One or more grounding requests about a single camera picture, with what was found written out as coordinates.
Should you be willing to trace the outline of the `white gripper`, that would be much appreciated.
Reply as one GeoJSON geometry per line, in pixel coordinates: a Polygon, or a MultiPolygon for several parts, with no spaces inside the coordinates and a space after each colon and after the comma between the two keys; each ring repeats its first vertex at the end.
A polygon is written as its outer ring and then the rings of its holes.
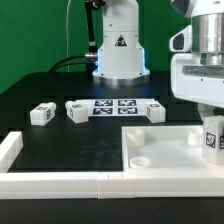
{"type": "Polygon", "coordinates": [[[200,56],[175,54],[171,60],[171,89],[176,98],[197,102],[201,120],[224,108],[224,66],[202,66],[200,56]]]}

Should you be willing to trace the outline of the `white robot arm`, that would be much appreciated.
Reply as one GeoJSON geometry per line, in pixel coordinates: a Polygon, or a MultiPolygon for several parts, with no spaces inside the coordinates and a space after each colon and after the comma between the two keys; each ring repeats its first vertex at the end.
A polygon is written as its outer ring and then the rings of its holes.
{"type": "MultiPolygon", "coordinates": [[[[138,40],[136,0],[84,0],[89,45],[97,68],[93,78],[110,85],[147,77],[145,52],[138,40]]],[[[169,40],[171,89],[175,97],[198,104],[203,121],[224,122],[224,0],[170,0],[191,20],[169,40]]]]}

